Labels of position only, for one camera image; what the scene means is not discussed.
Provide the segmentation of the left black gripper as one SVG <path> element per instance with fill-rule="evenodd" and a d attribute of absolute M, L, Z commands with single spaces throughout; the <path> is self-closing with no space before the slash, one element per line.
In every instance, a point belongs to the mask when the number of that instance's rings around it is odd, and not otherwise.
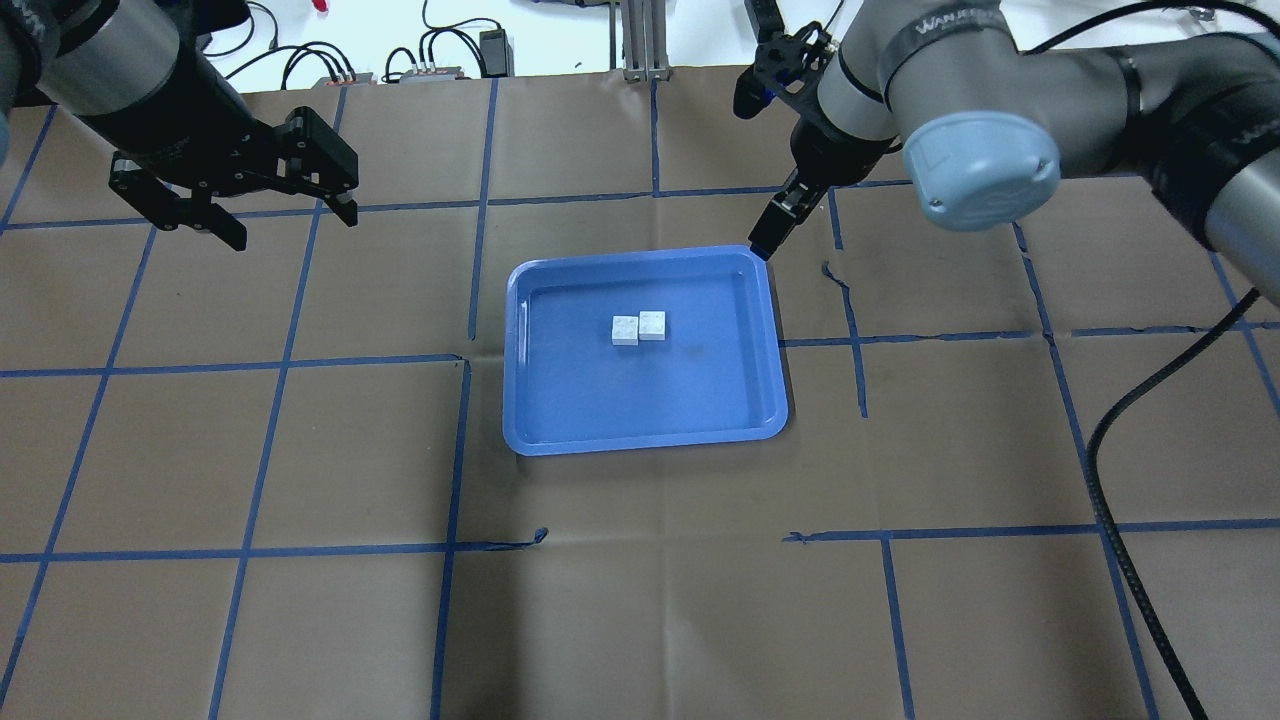
<path fill-rule="evenodd" d="M 296 108 L 280 126 L 251 120 L 229 138 L 150 159 L 114 152 L 108 184 L 160 231 L 182 225 L 211 234 L 236 252 L 248 233 L 219 199 L 276 192 L 320 200 L 346 227 L 358 224 L 358 154 L 312 108 Z"/>

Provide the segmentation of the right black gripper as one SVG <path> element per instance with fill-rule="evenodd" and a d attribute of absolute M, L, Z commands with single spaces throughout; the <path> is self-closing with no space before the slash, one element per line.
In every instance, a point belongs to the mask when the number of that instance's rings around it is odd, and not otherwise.
<path fill-rule="evenodd" d="M 790 138 L 794 172 L 748 234 L 750 250 L 768 263 L 828 190 L 863 182 L 895 140 L 831 138 L 817 124 L 801 119 Z"/>

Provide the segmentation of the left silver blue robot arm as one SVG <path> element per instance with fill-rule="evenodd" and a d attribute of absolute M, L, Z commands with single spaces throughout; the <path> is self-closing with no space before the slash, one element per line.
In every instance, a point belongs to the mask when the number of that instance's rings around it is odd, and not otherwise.
<path fill-rule="evenodd" d="M 113 149 L 111 191 L 159 231 L 236 251 L 221 199 L 305 195 L 358 224 L 358 154 L 312 108 L 260 120 L 197 45 L 244 20 L 242 1 L 5 1 L 3 114 L 38 91 Z"/>

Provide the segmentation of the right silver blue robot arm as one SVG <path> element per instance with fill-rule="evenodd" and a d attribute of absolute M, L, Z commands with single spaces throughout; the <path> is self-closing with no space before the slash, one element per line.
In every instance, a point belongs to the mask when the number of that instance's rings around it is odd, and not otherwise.
<path fill-rule="evenodd" d="M 1023 219 L 1065 179 L 1137 173 L 1277 301 L 1277 22 L 1263 12 L 1219 3 L 1254 33 L 1066 47 L 1160 9 L 1133 3 L 1021 50 L 997 1 L 865 1 L 841 38 L 820 20 L 788 32 L 773 1 L 746 9 L 756 51 L 733 111 L 797 114 L 795 168 L 748 236 L 758 256 L 899 150 L 924 215 L 952 232 Z"/>

